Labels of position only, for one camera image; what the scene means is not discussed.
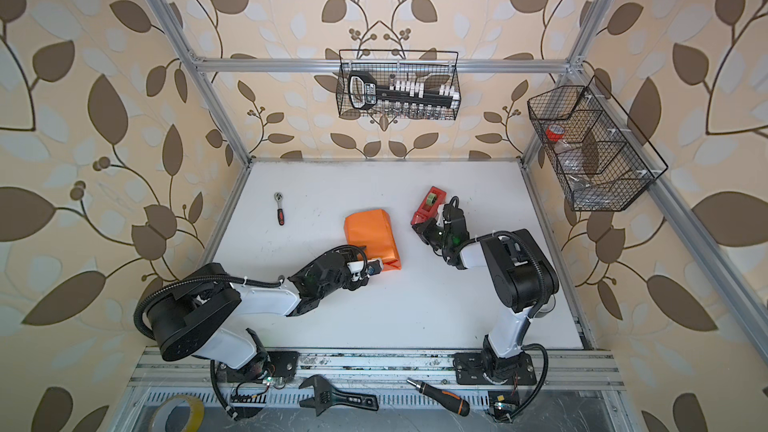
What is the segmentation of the yellow orange wrapping paper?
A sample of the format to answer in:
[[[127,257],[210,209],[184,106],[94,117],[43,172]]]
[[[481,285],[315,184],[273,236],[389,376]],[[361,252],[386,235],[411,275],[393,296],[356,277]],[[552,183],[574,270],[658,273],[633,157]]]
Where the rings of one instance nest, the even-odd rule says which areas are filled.
[[[344,222],[347,243],[363,248],[368,259],[380,259],[383,271],[401,270],[391,221],[383,209],[349,215]]]

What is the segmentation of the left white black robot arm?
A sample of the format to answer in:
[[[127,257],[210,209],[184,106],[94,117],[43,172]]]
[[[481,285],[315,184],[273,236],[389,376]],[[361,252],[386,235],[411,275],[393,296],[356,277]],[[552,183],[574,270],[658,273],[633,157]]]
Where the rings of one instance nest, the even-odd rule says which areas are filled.
[[[335,247],[275,282],[235,277],[212,262],[148,294],[136,306],[133,321],[167,362],[193,356],[260,379],[274,368],[257,333],[245,324],[246,316],[302,316],[331,293],[356,291],[381,272],[379,259],[353,245]]]

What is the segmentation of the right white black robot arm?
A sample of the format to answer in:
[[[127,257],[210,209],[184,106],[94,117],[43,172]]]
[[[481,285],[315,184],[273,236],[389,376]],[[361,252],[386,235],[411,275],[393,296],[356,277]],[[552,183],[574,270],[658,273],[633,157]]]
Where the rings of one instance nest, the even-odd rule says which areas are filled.
[[[437,211],[442,218],[437,218]],[[484,372],[498,381],[525,354],[524,337],[531,321],[559,290],[554,268],[530,232],[495,231],[472,238],[456,197],[428,212],[417,211],[413,231],[423,243],[458,270],[485,268],[504,311],[484,338],[480,354]]]

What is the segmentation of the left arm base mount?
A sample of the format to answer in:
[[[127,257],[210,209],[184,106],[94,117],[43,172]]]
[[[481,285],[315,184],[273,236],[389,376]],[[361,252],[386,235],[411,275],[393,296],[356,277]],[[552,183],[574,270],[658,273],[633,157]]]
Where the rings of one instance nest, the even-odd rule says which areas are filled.
[[[257,335],[251,335],[251,342],[256,346],[256,354],[239,369],[225,370],[228,382],[257,383],[266,385],[276,383],[278,388],[291,382],[298,369],[298,351],[268,351]]]

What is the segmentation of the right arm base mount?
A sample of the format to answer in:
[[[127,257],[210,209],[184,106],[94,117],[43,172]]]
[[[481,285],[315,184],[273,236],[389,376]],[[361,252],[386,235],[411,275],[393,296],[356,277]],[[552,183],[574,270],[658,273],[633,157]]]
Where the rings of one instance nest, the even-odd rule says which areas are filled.
[[[537,377],[531,356],[526,352],[499,358],[492,350],[460,352],[453,356],[456,382],[460,385],[533,386]]]

